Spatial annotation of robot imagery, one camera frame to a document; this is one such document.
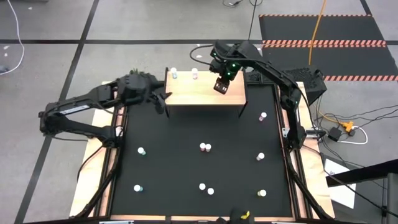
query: black mat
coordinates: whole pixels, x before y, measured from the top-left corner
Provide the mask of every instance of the black mat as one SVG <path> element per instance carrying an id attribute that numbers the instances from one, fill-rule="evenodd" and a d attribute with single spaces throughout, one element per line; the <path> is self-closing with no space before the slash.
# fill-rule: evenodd
<path id="1" fill-rule="evenodd" d="M 237 108 L 222 106 L 173 107 L 170 119 L 151 105 L 132 107 L 111 214 L 228 216 L 237 206 L 255 217 L 291 217 L 273 91 L 250 86 L 241 119 Z M 260 123 L 262 111 L 267 118 Z M 211 152 L 201 152 L 201 142 Z M 261 162 L 259 152 L 266 155 Z M 201 192 L 201 182 L 215 194 Z M 144 191 L 133 191 L 135 184 Z M 260 189 L 264 198 L 256 196 Z"/>
<path id="2" fill-rule="evenodd" d="M 263 40 L 311 40 L 318 16 L 261 16 Z M 384 40 L 371 16 L 323 16 L 317 40 Z"/>
<path id="3" fill-rule="evenodd" d="M 308 66 L 308 48 L 263 48 L 266 60 L 279 68 Z M 386 47 L 314 48 L 312 65 L 325 76 L 398 75 L 398 69 Z"/>

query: gray floor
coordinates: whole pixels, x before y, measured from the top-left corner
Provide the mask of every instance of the gray floor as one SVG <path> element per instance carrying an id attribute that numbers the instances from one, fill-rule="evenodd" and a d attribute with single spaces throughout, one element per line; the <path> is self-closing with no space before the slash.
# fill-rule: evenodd
<path id="1" fill-rule="evenodd" d="M 23 39 L 79 39 L 93 0 L 13 1 Z M 387 40 L 398 40 L 395 0 L 367 0 Z M 319 0 L 264 0 L 257 14 L 318 14 Z M 236 9 L 221 0 L 100 0 L 89 39 L 245 39 L 252 6 L 243 1 Z M 364 14 L 359 0 L 328 1 L 326 14 Z M 15 21 L 7 2 L 0 2 L 0 39 L 15 39 Z M 252 38 L 261 39 L 255 18 Z M 13 67 L 21 48 L 0 45 L 0 64 Z M 12 223 L 21 204 L 44 138 L 37 113 L 56 101 L 70 67 L 76 45 L 25 45 L 21 67 L 0 77 L 0 223 Z M 196 67 L 186 45 L 85 45 L 68 97 L 86 93 L 105 80 L 114 80 L 132 68 L 146 70 L 163 79 L 164 67 L 190 70 Z M 389 46 L 398 59 L 398 46 Z M 209 60 L 208 50 L 196 55 Z M 351 115 L 398 104 L 397 82 L 327 82 L 321 110 Z M 382 113 L 369 116 L 376 117 Z M 90 123 L 92 111 L 73 119 Z M 354 146 L 331 142 L 345 159 L 362 165 L 398 158 L 397 119 L 385 119 L 365 127 L 369 143 Z M 362 141 L 357 134 L 353 141 Z M 53 141 L 32 197 L 25 222 L 67 218 L 76 186 L 76 172 L 83 159 L 82 142 Z"/>

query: yellow object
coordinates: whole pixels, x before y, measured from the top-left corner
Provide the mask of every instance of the yellow object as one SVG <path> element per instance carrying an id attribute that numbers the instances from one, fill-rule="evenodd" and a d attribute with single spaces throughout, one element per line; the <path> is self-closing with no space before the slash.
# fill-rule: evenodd
<path id="1" fill-rule="evenodd" d="M 318 111 L 318 113 L 319 113 L 320 115 L 322 115 L 322 116 L 323 116 L 325 119 L 327 119 L 328 121 L 334 122 L 334 123 L 336 123 L 336 124 L 341 124 L 341 125 L 344 127 L 344 129 L 345 129 L 345 131 L 346 131 L 347 133 L 350 132 L 350 131 L 352 130 L 353 126 L 354 126 L 354 122 L 353 122 L 353 121 L 349 121 L 349 122 L 339 122 L 339 121 L 337 121 L 337 120 L 330 119 L 329 117 L 325 116 L 323 113 L 321 113 L 321 111 Z"/>
<path id="2" fill-rule="evenodd" d="M 323 0 L 323 5 L 322 5 L 322 8 L 321 8 L 321 12 L 319 13 L 317 24 L 315 25 L 315 29 L 313 30 L 313 34 L 312 34 L 312 40 L 311 40 L 311 46 L 310 46 L 310 55 L 308 56 L 308 64 L 309 65 L 311 65 L 313 41 L 315 40 L 315 35 L 317 34 L 319 22 L 321 21 L 321 17 L 322 17 L 322 14 L 323 14 L 323 10 L 325 9 L 325 6 L 326 6 L 326 0 Z"/>
<path id="3" fill-rule="evenodd" d="M 241 219 L 245 220 L 245 219 L 247 219 L 249 216 L 250 216 L 250 211 L 246 212 L 245 215 L 242 215 L 242 216 L 241 216 Z"/>
<path id="4" fill-rule="evenodd" d="M 353 128 L 353 126 L 354 126 L 354 122 L 353 122 L 353 121 L 344 122 L 344 123 L 341 124 L 341 125 L 343 125 L 343 127 L 346 129 L 346 132 L 348 133 L 348 132 L 350 132 L 350 131 L 352 130 L 352 128 Z"/>

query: small vial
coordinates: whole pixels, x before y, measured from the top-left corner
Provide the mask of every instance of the small vial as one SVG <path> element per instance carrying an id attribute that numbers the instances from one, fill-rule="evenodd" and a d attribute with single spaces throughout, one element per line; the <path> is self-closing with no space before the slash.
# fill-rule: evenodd
<path id="1" fill-rule="evenodd" d="M 209 195 L 213 195 L 214 194 L 214 189 L 212 189 L 212 188 L 207 189 L 207 193 Z"/>
<path id="2" fill-rule="evenodd" d="M 170 71 L 172 72 L 173 78 L 177 78 L 177 69 L 172 68 L 172 69 L 170 69 Z"/>
<path id="3" fill-rule="evenodd" d="M 257 192 L 257 195 L 258 195 L 259 197 L 265 197 L 265 196 L 267 195 L 267 192 L 266 192 L 266 190 L 259 190 L 259 191 Z"/>
<path id="4" fill-rule="evenodd" d="M 137 152 L 138 152 L 139 154 L 143 155 L 143 156 L 144 156 L 145 154 L 147 154 L 147 152 L 144 150 L 143 147 L 139 147 L 138 150 L 137 150 Z"/>
<path id="5" fill-rule="evenodd" d="M 143 190 L 144 190 L 144 188 L 141 187 L 141 186 L 138 185 L 138 184 L 136 184 L 136 185 L 134 186 L 134 191 L 135 191 L 135 192 L 142 192 Z"/>
<path id="6" fill-rule="evenodd" d="M 206 152 L 210 152 L 211 144 L 206 144 Z"/>
<path id="7" fill-rule="evenodd" d="M 205 143 L 200 143 L 200 150 L 203 152 L 206 149 Z"/>
<path id="8" fill-rule="evenodd" d="M 193 68 L 192 69 L 192 78 L 193 79 L 197 79 L 198 78 L 198 69 L 197 68 Z"/>
<path id="9" fill-rule="evenodd" d="M 267 113 L 266 112 L 262 112 L 261 115 L 260 115 L 259 120 L 262 121 L 266 117 L 267 117 Z"/>
<path id="10" fill-rule="evenodd" d="M 206 189 L 206 185 L 205 184 L 199 184 L 199 189 L 200 190 L 205 190 Z"/>
<path id="11" fill-rule="evenodd" d="M 258 161 L 260 161 L 260 160 L 263 159 L 263 158 L 265 158 L 265 155 L 264 155 L 264 153 L 262 153 L 262 152 L 260 152 L 259 155 L 256 157 L 256 159 L 257 159 Z"/>

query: hazard tape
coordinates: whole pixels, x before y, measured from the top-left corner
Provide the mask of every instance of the hazard tape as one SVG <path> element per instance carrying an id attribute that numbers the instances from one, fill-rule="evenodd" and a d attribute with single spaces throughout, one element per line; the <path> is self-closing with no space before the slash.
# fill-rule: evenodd
<path id="1" fill-rule="evenodd" d="M 266 47 L 310 47 L 312 40 L 263 40 Z M 313 47 L 386 47 L 385 40 L 314 40 Z"/>
<path id="2" fill-rule="evenodd" d="M 325 75 L 324 81 L 398 81 L 398 75 Z"/>
<path id="3" fill-rule="evenodd" d="M 259 17 L 318 17 L 318 14 L 260 14 Z M 322 15 L 323 17 L 371 17 L 368 14 L 329 14 Z"/>

